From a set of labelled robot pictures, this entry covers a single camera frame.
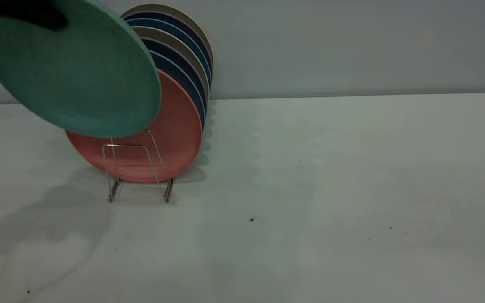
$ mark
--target blue plate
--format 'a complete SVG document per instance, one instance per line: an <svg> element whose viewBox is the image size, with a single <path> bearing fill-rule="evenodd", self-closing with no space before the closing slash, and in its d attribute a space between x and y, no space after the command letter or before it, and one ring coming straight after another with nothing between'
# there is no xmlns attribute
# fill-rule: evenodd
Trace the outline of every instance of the blue plate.
<svg viewBox="0 0 485 303"><path fill-rule="evenodd" d="M205 43L203 40L198 36L198 34L186 23L183 21L177 19L176 17L173 17L171 15L167 15L165 13L161 12L151 12L151 11L145 11L145 12L137 12L130 14L128 16L125 16L125 20L131 20L131 19L156 19L158 21L164 21L168 24L174 25L175 27L179 28L181 31L187 34L192 40L200 47L200 50L202 54L204 54L205 59L207 60L208 66L212 67L212 60L210 57L210 54L207 50L207 47L205 46Z"/></svg>
<svg viewBox="0 0 485 303"><path fill-rule="evenodd" d="M195 84L196 88L198 89L201 100L205 100L205 101L207 100L202 79L199 77L194 67L185 59L185 57L183 57L183 55L181 55L179 52L177 52L173 48L170 48L169 46L167 46L162 42L158 42L156 40L146 38L146 37L140 37L140 38L148 50L153 50L154 52L159 53L166 58L169 58L178 67L183 69L185 74L188 75L188 77L190 77L190 80ZM205 110L205 113L207 113L207 102L204 102L204 110Z"/></svg>
<svg viewBox="0 0 485 303"><path fill-rule="evenodd" d="M205 127L205 109L203 105L203 100L200 96L198 88L192 82L190 77L172 60L168 59L166 56L155 52L154 50L149 50L152 59L156 63L156 67L175 79L183 88L186 90L188 95L192 98L198 113L200 113L200 120L202 121L202 130Z"/></svg>
<svg viewBox="0 0 485 303"><path fill-rule="evenodd" d="M211 70L210 63L207 61L204 53L202 52L202 49L200 49L200 47L195 42L195 40L193 40L182 29L168 22L158 20L158 19L151 19L151 18L128 19L127 23L131 27L153 27L156 29L161 29L167 33L172 34L173 36L177 37L179 40L184 42L184 44L186 44L194 52L194 54L196 54L196 57L198 57L201 64L203 65L205 72L207 74L209 88L211 88L210 83L212 81L212 70Z"/></svg>

